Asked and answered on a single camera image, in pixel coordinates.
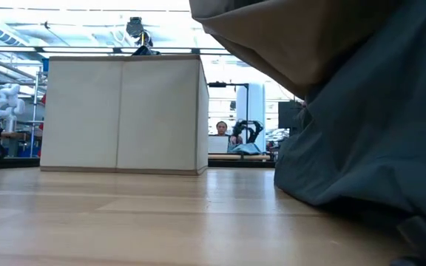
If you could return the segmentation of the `teal cloth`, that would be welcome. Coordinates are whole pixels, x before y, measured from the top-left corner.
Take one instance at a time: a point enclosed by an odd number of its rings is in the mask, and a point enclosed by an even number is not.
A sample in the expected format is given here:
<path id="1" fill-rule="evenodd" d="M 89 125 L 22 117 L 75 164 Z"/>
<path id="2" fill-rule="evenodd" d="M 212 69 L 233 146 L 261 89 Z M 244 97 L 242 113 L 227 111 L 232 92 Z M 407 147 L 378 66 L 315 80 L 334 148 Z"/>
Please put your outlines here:
<path id="1" fill-rule="evenodd" d="M 234 144 L 228 147 L 228 153 L 258 155 L 263 152 L 255 143 Z"/>

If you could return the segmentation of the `black monitor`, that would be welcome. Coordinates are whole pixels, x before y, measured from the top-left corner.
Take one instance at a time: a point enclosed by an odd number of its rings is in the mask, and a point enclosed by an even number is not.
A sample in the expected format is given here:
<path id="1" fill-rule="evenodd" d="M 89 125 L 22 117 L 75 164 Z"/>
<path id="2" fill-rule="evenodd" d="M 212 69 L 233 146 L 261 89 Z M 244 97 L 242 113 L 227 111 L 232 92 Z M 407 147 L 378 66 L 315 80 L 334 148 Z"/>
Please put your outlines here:
<path id="1" fill-rule="evenodd" d="M 278 128 L 287 129 L 288 136 L 299 133 L 302 129 L 301 114 L 303 104 L 299 101 L 290 100 L 278 104 Z"/>

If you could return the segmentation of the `wooden background table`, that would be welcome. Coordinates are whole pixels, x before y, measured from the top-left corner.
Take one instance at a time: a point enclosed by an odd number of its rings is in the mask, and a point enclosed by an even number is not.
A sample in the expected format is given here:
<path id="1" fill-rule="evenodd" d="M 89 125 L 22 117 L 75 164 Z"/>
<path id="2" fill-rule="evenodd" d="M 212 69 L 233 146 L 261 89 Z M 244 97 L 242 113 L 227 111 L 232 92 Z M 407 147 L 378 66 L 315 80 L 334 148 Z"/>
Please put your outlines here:
<path id="1" fill-rule="evenodd" d="M 233 161 L 267 161 L 271 157 L 267 154 L 209 154 L 209 160 L 233 160 Z"/>

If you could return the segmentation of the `beige fabric storage box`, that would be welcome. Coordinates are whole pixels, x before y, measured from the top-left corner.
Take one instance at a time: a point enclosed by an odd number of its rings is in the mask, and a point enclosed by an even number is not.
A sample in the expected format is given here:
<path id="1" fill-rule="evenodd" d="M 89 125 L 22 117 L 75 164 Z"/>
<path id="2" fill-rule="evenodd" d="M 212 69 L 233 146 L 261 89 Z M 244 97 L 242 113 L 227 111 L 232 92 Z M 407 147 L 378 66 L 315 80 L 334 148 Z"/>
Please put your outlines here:
<path id="1" fill-rule="evenodd" d="M 53 57 L 41 169 L 197 176 L 208 111 L 198 55 Z"/>

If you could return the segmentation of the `black frame stand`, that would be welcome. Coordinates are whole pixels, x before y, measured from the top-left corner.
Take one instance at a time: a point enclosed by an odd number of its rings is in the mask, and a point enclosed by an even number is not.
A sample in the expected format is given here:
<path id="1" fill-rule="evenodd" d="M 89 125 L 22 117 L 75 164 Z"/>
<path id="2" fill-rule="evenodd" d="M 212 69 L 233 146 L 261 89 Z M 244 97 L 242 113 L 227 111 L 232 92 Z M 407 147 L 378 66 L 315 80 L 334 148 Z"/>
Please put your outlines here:
<path id="1" fill-rule="evenodd" d="M 243 137 L 243 142 L 247 143 L 249 139 L 249 84 L 248 83 L 226 83 L 226 82 L 211 82 L 207 83 L 208 88 L 226 88 L 227 86 L 233 86 L 235 91 L 238 88 L 243 88 L 243 90 L 237 95 L 240 97 L 240 102 L 243 103 L 245 111 L 243 112 L 244 118 L 239 119 L 237 123 L 243 125 L 243 132 L 245 136 Z"/>

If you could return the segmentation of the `person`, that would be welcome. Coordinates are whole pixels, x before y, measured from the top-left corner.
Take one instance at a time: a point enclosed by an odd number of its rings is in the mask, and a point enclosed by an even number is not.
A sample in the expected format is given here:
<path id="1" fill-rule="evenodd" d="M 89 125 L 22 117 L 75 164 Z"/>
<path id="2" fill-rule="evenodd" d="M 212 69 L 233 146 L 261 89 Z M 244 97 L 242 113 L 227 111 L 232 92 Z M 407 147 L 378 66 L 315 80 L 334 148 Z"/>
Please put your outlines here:
<path id="1" fill-rule="evenodd" d="M 229 143 L 231 145 L 239 145 L 243 143 L 243 139 L 241 136 L 235 137 L 234 135 L 227 134 L 228 126 L 224 121 L 219 121 L 216 124 L 217 136 L 223 136 L 229 138 Z"/>

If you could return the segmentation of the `white pillar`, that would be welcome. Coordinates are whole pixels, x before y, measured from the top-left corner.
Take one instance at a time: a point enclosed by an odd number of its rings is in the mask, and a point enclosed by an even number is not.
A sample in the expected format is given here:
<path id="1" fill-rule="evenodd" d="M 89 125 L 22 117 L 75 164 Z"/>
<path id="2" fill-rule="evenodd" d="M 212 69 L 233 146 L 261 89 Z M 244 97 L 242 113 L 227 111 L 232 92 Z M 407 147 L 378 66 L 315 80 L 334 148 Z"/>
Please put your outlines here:
<path id="1" fill-rule="evenodd" d="M 262 123 L 265 128 L 266 121 L 266 97 L 265 87 L 262 83 L 250 83 L 249 84 L 249 119 L 257 120 Z M 240 102 L 240 97 L 237 95 L 243 90 L 238 88 L 236 91 L 236 120 L 244 118 L 243 112 L 245 108 L 243 103 Z"/>

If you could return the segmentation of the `wooden workbench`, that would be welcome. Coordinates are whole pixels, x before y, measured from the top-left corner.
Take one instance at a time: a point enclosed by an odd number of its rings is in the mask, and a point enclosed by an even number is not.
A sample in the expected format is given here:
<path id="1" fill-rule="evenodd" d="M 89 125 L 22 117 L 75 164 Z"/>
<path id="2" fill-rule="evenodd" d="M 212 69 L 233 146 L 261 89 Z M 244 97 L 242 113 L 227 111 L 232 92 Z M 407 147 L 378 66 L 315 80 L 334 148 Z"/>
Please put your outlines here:
<path id="1" fill-rule="evenodd" d="M 32 135 L 28 132 L 2 132 L 0 134 L 0 138 L 30 141 L 32 139 Z"/>

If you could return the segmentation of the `white laptop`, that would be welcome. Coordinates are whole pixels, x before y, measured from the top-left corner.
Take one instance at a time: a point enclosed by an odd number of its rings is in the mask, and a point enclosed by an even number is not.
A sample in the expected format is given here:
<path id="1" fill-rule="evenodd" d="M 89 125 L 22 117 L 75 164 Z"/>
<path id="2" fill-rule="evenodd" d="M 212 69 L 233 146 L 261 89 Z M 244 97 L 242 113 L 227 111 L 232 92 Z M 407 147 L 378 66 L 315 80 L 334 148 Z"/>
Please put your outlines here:
<path id="1" fill-rule="evenodd" d="M 227 153 L 229 148 L 229 136 L 209 135 L 208 153 L 222 154 Z"/>

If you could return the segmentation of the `khaki trousers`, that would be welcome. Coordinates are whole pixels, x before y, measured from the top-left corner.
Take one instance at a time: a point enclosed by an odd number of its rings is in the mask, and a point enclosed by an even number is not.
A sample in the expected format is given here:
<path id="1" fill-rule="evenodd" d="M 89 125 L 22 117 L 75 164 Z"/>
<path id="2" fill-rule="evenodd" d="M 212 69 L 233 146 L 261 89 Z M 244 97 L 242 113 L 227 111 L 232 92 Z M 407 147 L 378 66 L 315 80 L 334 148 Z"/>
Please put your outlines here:
<path id="1" fill-rule="evenodd" d="M 192 18 L 227 51 L 304 98 L 402 0 L 189 0 Z"/>

